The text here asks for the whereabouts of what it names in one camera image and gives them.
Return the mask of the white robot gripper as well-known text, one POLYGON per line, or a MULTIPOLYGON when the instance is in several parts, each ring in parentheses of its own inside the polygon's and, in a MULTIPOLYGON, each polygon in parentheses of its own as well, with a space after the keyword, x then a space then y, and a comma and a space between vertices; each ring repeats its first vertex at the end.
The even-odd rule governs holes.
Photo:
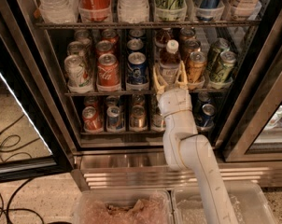
POLYGON ((176 76, 176 85, 178 88, 165 91, 168 86, 159 71, 159 66, 155 63, 153 66, 153 87, 157 94, 161 95, 158 105, 164 117, 178 112, 191 111, 192 105, 188 88, 188 79, 185 70, 185 64, 180 62, 176 76))

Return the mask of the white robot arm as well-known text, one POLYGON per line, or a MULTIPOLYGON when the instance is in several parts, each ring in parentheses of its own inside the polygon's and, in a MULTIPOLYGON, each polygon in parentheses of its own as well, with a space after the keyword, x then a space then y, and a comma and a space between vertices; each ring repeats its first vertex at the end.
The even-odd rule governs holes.
POLYGON ((168 166, 194 172, 208 224, 238 224, 214 151, 208 139, 197 131, 185 65, 179 66, 172 85, 166 83, 157 66, 152 75, 165 121, 162 143, 168 166))

